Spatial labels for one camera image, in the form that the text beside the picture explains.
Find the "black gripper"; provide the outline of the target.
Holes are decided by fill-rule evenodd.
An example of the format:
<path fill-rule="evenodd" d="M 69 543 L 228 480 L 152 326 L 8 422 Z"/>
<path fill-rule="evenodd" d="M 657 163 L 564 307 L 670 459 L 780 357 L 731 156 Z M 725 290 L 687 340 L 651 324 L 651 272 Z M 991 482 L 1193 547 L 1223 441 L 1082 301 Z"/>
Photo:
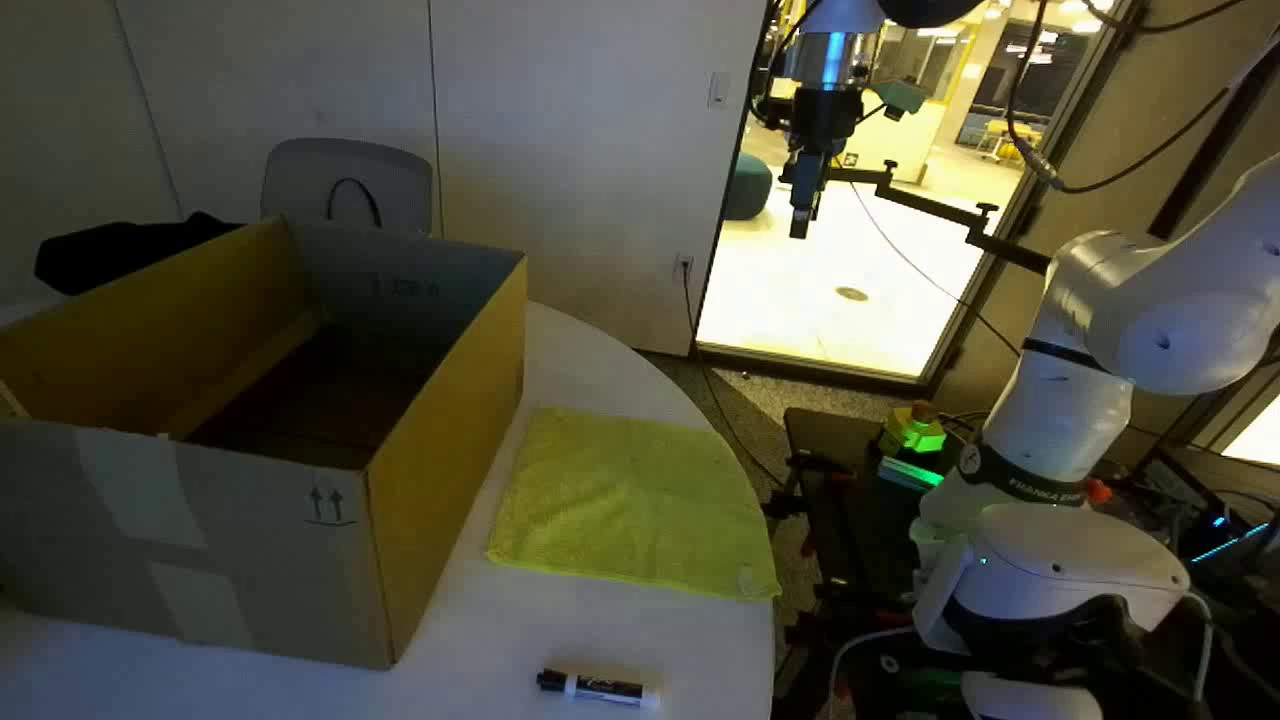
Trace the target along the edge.
<path fill-rule="evenodd" d="M 819 193 L 826 163 L 843 150 L 860 119 L 860 89 L 843 83 L 840 90 L 799 89 L 788 119 L 788 160 L 780 178 L 788 185 L 788 236 L 804 239 L 806 223 L 819 212 Z"/>

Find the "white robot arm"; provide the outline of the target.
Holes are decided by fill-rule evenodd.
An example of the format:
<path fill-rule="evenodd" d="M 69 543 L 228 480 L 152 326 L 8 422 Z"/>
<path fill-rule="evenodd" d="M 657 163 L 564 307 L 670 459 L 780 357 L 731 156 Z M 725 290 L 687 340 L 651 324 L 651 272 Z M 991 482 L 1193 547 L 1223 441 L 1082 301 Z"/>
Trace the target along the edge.
<path fill-rule="evenodd" d="M 1189 566 L 1095 513 L 1082 480 L 1140 391 L 1214 391 L 1265 358 L 1280 324 L 1276 199 L 1269 156 L 1176 239 L 1082 233 L 1045 263 L 998 398 L 905 528 L 899 630 L 959 666 L 971 720 L 1104 720 L 1079 627 L 1150 630 L 1189 595 Z"/>

